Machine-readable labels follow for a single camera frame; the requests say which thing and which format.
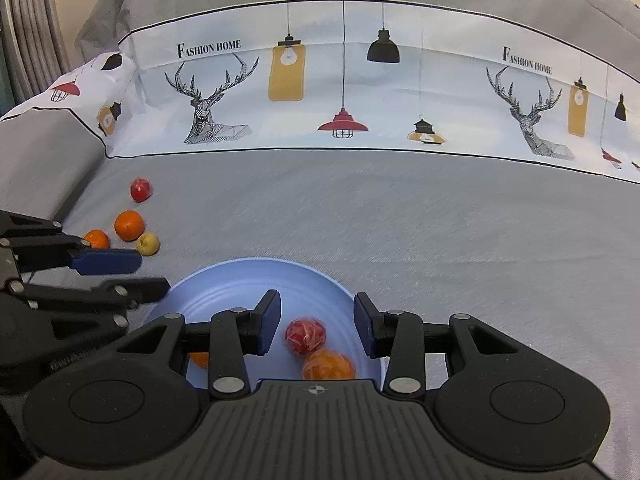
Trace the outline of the yellow-green small fruit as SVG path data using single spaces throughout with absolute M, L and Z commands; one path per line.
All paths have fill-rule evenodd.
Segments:
M 142 256 L 154 256 L 160 250 L 160 239 L 153 232 L 143 232 L 134 243 Z

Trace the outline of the round orange mandarin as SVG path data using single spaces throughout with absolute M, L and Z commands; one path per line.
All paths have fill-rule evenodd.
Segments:
M 114 231 L 124 242 L 134 242 L 145 229 L 142 215 L 134 210 L 121 212 L 114 220 Z

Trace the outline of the plastic-wrapped orange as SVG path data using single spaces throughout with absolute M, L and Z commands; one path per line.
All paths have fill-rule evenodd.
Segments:
M 207 352 L 191 352 L 190 359 L 202 370 L 208 369 L 209 354 Z
M 307 356 L 303 364 L 305 380 L 351 380 L 356 378 L 356 366 L 343 353 L 319 349 Z

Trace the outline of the small red fruit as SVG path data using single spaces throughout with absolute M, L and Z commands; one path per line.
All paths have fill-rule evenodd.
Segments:
M 152 184 L 143 178 L 134 179 L 130 184 L 129 193 L 137 204 L 143 203 L 153 194 Z

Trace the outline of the grey ribbed curtain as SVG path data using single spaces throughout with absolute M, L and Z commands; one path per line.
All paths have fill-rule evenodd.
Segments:
M 1 0 L 1 57 L 14 103 L 70 70 L 54 0 Z

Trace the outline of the grey printed sofa cover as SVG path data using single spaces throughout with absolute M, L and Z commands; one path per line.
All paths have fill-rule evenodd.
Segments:
M 262 0 L 98 0 L 84 58 L 128 30 Z M 408 0 L 528 25 L 639 70 L 638 0 Z M 524 162 L 378 151 L 256 151 L 106 159 L 70 113 L 1 127 L 1 205 L 96 226 L 135 177 L 162 253 L 144 273 L 180 280 L 232 258 L 295 260 L 379 306 L 442 321 L 469 312 L 599 386 L 612 426 L 598 456 L 639 474 L 639 189 Z

